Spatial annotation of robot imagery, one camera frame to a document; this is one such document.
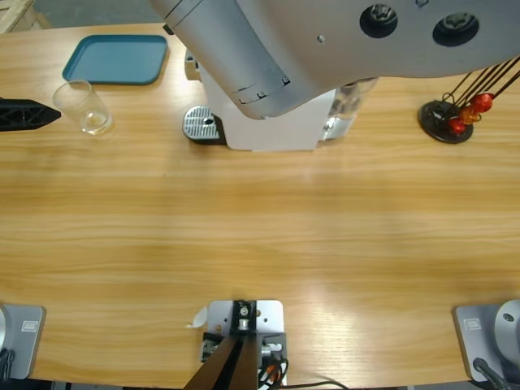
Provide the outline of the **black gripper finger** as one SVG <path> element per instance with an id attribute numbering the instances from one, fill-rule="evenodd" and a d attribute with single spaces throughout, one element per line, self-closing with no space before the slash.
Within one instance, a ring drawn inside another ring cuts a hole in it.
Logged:
<path id="1" fill-rule="evenodd" d="M 59 119 L 61 112 L 30 99 L 1 99 L 2 132 L 35 130 Z"/>

